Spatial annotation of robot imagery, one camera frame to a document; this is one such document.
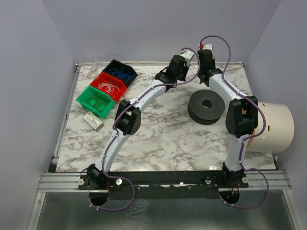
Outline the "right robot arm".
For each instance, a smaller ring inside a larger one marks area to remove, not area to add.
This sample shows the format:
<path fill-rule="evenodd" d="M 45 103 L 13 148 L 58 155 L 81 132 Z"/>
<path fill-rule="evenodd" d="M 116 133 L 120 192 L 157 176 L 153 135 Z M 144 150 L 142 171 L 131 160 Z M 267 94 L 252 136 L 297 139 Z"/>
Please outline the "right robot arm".
<path fill-rule="evenodd" d="M 226 160 L 222 166 L 225 183 L 235 182 L 244 177 L 242 162 L 246 153 L 247 139 L 258 126 L 258 100 L 247 96 L 231 84 L 224 73 L 215 65 L 213 45 L 198 50 L 201 69 L 198 77 L 201 83 L 213 89 L 228 106 L 225 125 L 231 135 Z"/>

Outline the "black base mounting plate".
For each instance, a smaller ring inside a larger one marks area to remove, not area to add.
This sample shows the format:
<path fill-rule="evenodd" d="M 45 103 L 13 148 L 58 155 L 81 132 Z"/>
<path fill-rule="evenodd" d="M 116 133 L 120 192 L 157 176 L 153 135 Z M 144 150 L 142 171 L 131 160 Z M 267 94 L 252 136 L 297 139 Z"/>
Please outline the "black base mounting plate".
<path fill-rule="evenodd" d="M 220 192 L 248 188 L 244 172 L 228 175 L 217 171 L 110 172 L 103 175 L 94 165 L 80 176 L 78 188 L 94 198 L 135 199 L 218 199 Z"/>

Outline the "white cylindrical container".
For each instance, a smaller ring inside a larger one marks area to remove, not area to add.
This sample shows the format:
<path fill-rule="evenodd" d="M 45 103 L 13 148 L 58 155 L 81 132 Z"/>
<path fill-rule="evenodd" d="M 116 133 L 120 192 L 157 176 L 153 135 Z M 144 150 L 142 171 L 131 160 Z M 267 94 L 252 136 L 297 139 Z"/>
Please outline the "white cylindrical container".
<path fill-rule="evenodd" d="M 248 140 L 247 151 L 277 154 L 286 150 L 294 137 L 294 121 L 289 108 L 282 104 L 258 102 L 266 118 L 264 132 Z"/>

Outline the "green storage bin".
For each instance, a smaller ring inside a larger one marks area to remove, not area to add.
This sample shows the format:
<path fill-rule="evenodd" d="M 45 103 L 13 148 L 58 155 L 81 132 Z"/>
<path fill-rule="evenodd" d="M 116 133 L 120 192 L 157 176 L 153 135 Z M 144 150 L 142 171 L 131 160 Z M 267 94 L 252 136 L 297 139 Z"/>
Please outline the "green storage bin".
<path fill-rule="evenodd" d="M 77 98 L 84 110 L 92 112 L 95 116 L 105 118 L 116 102 L 106 93 L 88 86 Z"/>

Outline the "aluminium table edge rail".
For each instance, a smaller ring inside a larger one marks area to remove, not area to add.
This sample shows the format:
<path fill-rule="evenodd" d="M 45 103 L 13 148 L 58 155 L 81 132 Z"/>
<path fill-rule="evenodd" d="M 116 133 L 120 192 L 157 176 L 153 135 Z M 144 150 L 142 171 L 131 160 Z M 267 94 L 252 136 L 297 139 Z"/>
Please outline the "aluminium table edge rail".
<path fill-rule="evenodd" d="M 123 61 L 124 64 L 127 64 L 129 66 L 168 66 L 169 62 L 163 62 L 163 61 Z M 83 66 L 92 66 L 95 64 L 95 66 L 102 66 L 105 67 L 109 64 L 109 62 L 85 62 L 85 63 L 76 63 L 75 65 L 77 67 L 83 67 Z M 229 65 L 244 65 L 243 61 L 238 62 L 229 62 Z"/>

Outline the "black storage bin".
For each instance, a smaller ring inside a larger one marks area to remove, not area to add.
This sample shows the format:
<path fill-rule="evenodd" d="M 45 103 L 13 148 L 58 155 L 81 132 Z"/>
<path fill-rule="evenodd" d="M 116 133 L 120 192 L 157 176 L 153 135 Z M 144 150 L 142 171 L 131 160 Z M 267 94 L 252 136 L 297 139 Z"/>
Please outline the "black storage bin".
<path fill-rule="evenodd" d="M 103 72 L 121 80 L 127 88 L 138 76 L 134 68 L 115 59 L 103 69 Z"/>

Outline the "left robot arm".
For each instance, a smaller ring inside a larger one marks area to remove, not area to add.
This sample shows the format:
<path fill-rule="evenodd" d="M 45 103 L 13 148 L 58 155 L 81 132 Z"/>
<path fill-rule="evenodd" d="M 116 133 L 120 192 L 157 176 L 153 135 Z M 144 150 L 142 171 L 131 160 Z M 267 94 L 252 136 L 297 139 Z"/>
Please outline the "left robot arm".
<path fill-rule="evenodd" d="M 178 81 L 186 80 L 193 56 L 190 51 L 173 56 L 168 67 L 158 72 L 153 82 L 140 95 L 130 101 L 120 102 L 113 124 L 114 132 L 99 158 L 86 170 L 87 187 L 104 185 L 110 177 L 107 173 L 122 145 L 140 128 L 142 111 L 157 97 L 175 87 Z"/>

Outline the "flat printed packet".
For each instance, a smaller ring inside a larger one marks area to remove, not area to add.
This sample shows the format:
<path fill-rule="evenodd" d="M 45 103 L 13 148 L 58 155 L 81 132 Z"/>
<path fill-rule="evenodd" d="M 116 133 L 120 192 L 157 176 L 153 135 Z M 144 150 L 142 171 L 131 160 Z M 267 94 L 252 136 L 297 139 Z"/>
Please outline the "flat printed packet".
<path fill-rule="evenodd" d="M 153 80 L 154 80 L 154 76 L 150 75 L 150 76 L 145 77 L 144 82 L 147 84 L 151 84 Z"/>

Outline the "red storage bin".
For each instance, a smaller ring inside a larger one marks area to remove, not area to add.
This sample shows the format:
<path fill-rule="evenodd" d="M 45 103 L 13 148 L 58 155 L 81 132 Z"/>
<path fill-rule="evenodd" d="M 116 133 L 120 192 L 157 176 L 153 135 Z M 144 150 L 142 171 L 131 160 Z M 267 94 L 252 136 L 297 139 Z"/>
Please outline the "red storage bin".
<path fill-rule="evenodd" d="M 127 90 L 127 87 L 121 80 L 104 72 L 101 72 L 90 83 L 90 86 L 108 94 L 115 102 L 118 102 Z"/>

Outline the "black cable spool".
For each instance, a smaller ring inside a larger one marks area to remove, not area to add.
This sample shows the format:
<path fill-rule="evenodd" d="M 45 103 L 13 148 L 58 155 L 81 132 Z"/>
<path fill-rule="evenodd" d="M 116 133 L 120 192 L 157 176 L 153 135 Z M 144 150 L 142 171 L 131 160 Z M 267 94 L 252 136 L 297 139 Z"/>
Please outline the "black cable spool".
<path fill-rule="evenodd" d="M 206 126 L 215 124 L 224 111 L 224 100 L 214 91 L 198 90 L 189 98 L 188 115 L 198 124 Z"/>

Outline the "clear plastic piece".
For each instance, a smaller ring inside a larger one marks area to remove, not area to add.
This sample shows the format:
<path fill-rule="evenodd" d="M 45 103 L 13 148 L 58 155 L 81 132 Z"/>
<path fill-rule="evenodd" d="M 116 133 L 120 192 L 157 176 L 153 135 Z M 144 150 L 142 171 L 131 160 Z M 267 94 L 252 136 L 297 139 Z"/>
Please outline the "clear plastic piece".
<path fill-rule="evenodd" d="M 92 66 L 90 67 L 88 73 L 87 73 L 87 78 L 90 78 L 92 73 L 95 72 L 98 68 L 100 68 L 100 62 L 99 61 L 95 61 Z"/>

